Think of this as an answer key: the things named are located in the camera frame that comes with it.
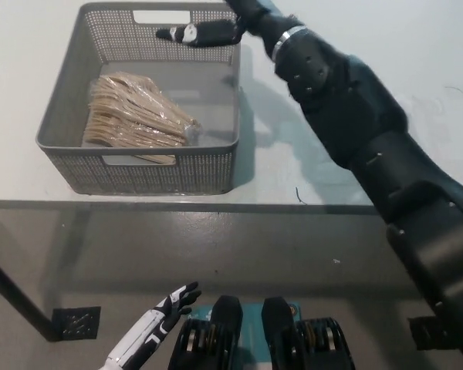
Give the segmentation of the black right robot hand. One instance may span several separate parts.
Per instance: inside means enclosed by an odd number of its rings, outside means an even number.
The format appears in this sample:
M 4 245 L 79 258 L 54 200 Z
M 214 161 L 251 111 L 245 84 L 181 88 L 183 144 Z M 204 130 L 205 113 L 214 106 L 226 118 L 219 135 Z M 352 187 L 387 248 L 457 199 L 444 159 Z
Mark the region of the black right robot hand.
M 156 37 L 195 49 L 236 45 L 248 32 L 262 39 L 274 61 L 282 44 L 306 27 L 296 17 L 284 16 L 271 1 L 227 1 L 235 19 L 188 23 L 156 31 Z

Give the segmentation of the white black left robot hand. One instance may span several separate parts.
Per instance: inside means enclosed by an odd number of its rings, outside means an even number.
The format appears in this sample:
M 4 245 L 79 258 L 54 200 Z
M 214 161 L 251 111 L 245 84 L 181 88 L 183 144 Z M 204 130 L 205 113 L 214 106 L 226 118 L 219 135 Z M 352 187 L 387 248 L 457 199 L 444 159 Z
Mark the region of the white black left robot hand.
M 140 369 L 155 353 L 181 316 L 201 295 L 198 282 L 186 284 L 146 311 L 108 354 L 102 370 Z

